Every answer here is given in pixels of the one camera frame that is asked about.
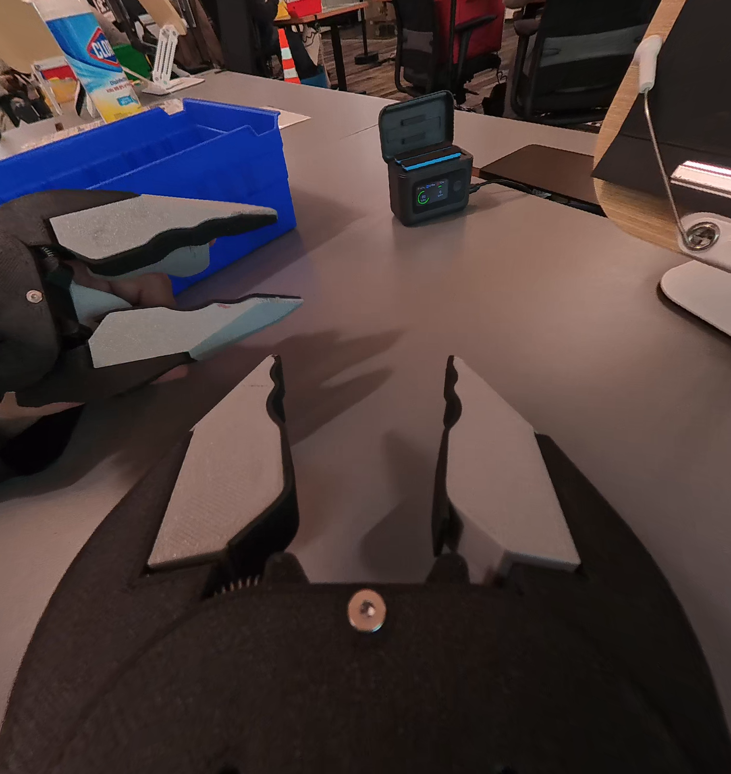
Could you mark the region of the blue plastic bin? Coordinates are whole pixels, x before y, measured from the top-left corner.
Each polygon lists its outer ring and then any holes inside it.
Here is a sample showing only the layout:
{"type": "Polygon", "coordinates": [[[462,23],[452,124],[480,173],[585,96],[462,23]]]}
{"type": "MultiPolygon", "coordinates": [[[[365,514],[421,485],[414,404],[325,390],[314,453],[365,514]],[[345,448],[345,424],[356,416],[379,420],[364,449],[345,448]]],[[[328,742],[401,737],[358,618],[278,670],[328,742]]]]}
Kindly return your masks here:
{"type": "Polygon", "coordinates": [[[293,230],[296,217],[274,109],[184,99],[0,160],[0,205],[50,189],[106,189],[273,208],[277,222],[219,237],[175,294],[293,230]]]}

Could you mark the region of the white barcode label sheet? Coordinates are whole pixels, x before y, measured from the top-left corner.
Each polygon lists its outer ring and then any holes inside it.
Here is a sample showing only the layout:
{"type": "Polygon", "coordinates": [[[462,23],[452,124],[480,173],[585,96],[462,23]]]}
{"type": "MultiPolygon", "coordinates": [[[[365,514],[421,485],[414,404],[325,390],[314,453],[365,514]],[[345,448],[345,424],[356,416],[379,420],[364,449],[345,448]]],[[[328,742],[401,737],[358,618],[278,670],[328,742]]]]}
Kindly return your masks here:
{"type": "Polygon", "coordinates": [[[305,121],[309,121],[311,118],[304,114],[298,114],[293,111],[287,111],[279,108],[275,108],[270,105],[264,105],[260,108],[257,108],[258,110],[271,113],[276,117],[277,120],[277,126],[279,130],[283,131],[284,129],[287,129],[291,126],[300,124],[305,121]]]}

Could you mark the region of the small beige board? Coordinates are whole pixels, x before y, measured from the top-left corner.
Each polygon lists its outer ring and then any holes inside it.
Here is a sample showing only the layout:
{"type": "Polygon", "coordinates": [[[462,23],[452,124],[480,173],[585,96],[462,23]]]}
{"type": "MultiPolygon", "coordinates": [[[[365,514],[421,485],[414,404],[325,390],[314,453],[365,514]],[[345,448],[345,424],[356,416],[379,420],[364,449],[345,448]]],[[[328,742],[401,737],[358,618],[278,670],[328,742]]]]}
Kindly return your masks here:
{"type": "Polygon", "coordinates": [[[178,35],[187,34],[187,23],[173,2],[167,0],[142,0],[139,3],[159,28],[169,25],[175,28],[178,35]]]}

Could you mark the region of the orange traffic cone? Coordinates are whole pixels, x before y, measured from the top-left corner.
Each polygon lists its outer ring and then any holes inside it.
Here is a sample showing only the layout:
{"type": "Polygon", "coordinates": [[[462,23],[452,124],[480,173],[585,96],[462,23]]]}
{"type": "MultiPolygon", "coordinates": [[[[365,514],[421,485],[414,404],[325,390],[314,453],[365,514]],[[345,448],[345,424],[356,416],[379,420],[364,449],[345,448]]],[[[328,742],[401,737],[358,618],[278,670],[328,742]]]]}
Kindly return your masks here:
{"type": "Polygon", "coordinates": [[[287,83],[301,84],[297,68],[293,59],[290,44],[283,27],[278,28],[278,38],[280,41],[280,54],[283,67],[283,80],[287,83]]]}

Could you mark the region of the clear acrylic holder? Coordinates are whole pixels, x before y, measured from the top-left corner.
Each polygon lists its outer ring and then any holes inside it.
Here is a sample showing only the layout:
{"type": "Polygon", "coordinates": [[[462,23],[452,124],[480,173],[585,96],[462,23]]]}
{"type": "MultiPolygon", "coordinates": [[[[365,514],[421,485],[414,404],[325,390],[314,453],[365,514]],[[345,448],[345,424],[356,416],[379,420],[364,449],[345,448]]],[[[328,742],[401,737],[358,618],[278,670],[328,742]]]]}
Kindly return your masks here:
{"type": "Polygon", "coordinates": [[[63,56],[33,62],[31,74],[54,115],[99,117],[85,88],[63,56]]]}

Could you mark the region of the dark flat desk plate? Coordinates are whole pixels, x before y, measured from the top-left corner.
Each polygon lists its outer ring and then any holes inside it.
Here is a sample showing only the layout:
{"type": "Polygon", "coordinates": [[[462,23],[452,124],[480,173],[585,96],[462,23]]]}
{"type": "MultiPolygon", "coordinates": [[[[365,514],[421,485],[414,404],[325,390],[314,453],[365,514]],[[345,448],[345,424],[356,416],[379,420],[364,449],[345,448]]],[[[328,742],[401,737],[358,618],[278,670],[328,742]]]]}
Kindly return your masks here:
{"type": "Polygon", "coordinates": [[[592,155],[531,144],[480,167],[478,176],[604,217],[593,169],[592,155]]]}

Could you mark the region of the person's left hand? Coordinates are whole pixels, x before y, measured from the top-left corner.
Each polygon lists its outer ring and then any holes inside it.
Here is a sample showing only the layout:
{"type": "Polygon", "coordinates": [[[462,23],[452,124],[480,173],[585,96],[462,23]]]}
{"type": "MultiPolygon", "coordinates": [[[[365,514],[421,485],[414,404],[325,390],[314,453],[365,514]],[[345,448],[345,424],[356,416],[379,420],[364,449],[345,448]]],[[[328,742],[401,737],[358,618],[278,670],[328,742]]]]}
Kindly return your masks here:
{"type": "MultiPolygon", "coordinates": [[[[78,285],[116,295],[131,306],[176,307],[170,278],[163,273],[146,273],[129,279],[110,279],[92,276],[87,268],[75,261],[69,261],[68,264],[73,271],[73,280],[78,285]]],[[[80,406],[78,402],[59,402],[38,408],[19,406],[16,396],[7,393],[0,402],[0,437],[14,437],[41,418],[80,406]]]]}

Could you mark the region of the green box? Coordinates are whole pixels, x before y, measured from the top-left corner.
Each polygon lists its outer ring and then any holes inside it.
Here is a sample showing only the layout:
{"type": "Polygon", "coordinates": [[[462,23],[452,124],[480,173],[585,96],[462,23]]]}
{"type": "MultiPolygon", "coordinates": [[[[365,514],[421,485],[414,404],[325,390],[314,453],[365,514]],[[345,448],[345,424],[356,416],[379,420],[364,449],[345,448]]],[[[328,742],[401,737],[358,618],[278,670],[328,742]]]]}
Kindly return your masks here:
{"type": "Polygon", "coordinates": [[[147,56],[130,44],[111,44],[116,58],[125,70],[132,71],[137,76],[152,80],[152,65],[147,56]]]}

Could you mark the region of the white lattice stand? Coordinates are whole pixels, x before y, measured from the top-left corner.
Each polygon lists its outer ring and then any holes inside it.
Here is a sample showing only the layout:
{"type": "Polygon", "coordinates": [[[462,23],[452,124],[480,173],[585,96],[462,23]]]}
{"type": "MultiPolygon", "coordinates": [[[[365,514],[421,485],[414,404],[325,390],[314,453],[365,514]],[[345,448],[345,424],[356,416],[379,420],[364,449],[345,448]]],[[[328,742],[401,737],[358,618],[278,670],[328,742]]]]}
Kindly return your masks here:
{"type": "Polygon", "coordinates": [[[174,55],[177,50],[178,38],[179,33],[173,24],[165,24],[160,28],[154,67],[151,78],[143,81],[143,93],[153,96],[167,96],[206,82],[205,78],[190,75],[173,78],[174,55]]]}

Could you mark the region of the large beige panel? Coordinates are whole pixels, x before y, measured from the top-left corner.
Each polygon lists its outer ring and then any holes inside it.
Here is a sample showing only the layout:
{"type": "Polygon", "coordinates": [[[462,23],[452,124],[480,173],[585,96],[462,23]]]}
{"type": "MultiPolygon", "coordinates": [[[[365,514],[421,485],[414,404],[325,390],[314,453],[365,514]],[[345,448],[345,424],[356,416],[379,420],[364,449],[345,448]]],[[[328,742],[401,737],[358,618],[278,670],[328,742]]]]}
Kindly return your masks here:
{"type": "Polygon", "coordinates": [[[59,51],[34,7],[22,1],[0,1],[0,59],[11,69],[31,73],[33,64],[59,51]]]}

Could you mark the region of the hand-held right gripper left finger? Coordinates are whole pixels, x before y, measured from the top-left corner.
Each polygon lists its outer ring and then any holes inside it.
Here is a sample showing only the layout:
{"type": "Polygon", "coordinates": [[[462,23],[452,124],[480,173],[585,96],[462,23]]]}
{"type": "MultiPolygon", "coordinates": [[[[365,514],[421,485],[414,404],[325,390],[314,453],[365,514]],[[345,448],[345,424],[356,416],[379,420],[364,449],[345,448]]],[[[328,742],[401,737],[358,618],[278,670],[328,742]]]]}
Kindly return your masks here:
{"type": "Polygon", "coordinates": [[[214,563],[262,572],[300,523],[280,357],[270,355],[191,431],[150,552],[152,571],[214,563]]]}

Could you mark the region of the red bin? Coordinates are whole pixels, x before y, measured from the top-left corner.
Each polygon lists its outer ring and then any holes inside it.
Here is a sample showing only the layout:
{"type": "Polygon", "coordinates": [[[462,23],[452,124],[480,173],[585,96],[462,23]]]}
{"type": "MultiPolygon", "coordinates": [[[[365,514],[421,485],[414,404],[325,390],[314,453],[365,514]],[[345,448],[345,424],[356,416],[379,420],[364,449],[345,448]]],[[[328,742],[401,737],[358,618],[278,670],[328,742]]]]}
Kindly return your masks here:
{"type": "Polygon", "coordinates": [[[322,20],[351,12],[359,12],[367,8],[367,2],[354,1],[288,1],[287,13],[290,19],[322,20]]]}

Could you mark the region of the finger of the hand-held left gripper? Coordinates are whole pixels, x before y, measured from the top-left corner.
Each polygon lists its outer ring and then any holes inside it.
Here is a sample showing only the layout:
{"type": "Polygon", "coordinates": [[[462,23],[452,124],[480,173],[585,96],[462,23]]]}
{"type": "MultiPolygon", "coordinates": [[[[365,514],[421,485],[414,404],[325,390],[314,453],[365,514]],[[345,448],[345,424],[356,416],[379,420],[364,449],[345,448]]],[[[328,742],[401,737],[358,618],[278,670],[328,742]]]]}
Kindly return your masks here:
{"type": "Polygon", "coordinates": [[[210,245],[274,225],[273,208],[140,194],[50,218],[56,243],[95,276],[163,273],[187,278],[210,266],[210,245]]]}
{"type": "Polygon", "coordinates": [[[72,283],[80,324],[94,325],[88,341],[94,368],[149,361],[174,354],[206,360],[276,324],[303,304],[284,295],[248,295],[197,309],[134,307],[117,295],[72,283]]]}

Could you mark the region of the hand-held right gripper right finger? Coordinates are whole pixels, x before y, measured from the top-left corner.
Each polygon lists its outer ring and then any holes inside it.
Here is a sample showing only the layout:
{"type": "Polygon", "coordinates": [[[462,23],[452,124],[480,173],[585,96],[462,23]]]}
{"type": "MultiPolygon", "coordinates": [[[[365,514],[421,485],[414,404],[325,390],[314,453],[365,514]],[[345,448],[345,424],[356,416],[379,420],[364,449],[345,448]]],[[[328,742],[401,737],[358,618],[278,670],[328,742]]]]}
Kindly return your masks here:
{"type": "Polygon", "coordinates": [[[537,435],[461,358],[444,373],[434,477],[434,556],[465,561],[470,582],[495,582],[517,564],[574,572],[581,558],[537,435]]]}

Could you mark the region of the black panel with wooden rim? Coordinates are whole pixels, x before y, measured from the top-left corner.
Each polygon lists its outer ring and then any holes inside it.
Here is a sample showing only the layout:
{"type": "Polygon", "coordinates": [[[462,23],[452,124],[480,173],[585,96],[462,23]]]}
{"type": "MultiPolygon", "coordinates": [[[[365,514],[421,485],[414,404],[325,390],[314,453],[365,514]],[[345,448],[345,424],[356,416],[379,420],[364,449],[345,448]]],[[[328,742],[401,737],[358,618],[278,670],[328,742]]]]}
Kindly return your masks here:
{"type": "MultiPolygon", "coordinates": [[[[731,1],[661,2],[646,36],[662,48],[650,114],[665,170],[686,161],[731,169],[731,1]]],[[[632,63],[603,121],[594,187],[625,233],[680,252],[632,63]]]]}

